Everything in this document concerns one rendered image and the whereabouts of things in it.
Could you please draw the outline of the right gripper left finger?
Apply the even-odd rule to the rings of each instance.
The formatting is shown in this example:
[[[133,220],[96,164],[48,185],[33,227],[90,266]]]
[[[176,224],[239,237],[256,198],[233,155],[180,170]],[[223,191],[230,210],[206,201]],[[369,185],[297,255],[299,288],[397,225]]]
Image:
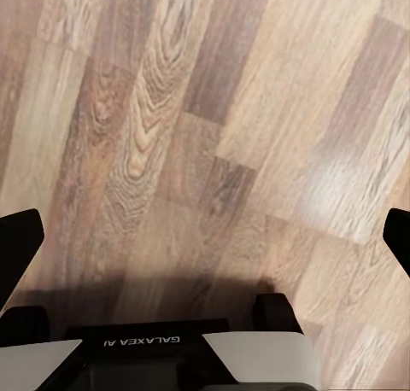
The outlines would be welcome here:
[[[0,312],[43,242],[36,208],[0,218]]]

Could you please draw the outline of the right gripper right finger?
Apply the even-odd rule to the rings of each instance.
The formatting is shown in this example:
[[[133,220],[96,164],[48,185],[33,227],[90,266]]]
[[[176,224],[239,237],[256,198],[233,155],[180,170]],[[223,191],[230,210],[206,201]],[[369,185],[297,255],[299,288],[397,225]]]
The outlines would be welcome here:
[[[410,277],[410,212],[391,208],[384,224],[383,238]]]

